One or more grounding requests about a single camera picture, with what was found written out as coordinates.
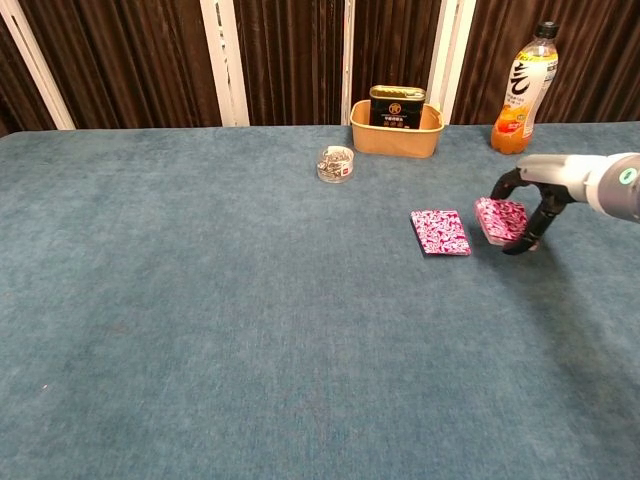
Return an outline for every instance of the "black can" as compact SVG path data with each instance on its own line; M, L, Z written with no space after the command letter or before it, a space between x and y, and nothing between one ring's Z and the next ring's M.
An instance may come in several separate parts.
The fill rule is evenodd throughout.
M369 125L388 128L420 128L427 97L421 88L376 85L369 90Z

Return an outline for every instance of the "bottle cap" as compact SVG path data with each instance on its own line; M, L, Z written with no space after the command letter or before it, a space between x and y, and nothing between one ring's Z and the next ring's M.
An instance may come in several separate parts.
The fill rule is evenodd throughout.
M558 25L553 22L542 22L536 27L536 37L539 38L556 38L558 34Z

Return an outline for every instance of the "small glass jar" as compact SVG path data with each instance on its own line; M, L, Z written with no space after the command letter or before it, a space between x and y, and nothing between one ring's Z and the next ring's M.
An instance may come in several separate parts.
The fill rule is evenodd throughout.
M343 183L353 177L353 151L331 145L318 154L318 177L328 183Z

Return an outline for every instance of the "bottle label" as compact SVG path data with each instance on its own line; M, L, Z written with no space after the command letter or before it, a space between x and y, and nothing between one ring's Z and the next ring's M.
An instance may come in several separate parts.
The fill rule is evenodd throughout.
M558 54L539 57L520 52L511 66L498 131L522 137L533 132L533 122L558 68Z

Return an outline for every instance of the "can label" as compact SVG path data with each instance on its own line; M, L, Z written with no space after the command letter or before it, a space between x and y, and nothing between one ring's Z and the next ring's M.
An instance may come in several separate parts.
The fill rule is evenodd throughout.
M511 65L504 106L497 124L498 131L514 133L522 129L522 137L533 132L538 108L558 68L558 54L538 57L520 52Z
M423 102L386 98L371 99L369 124L376 127L420 128Z

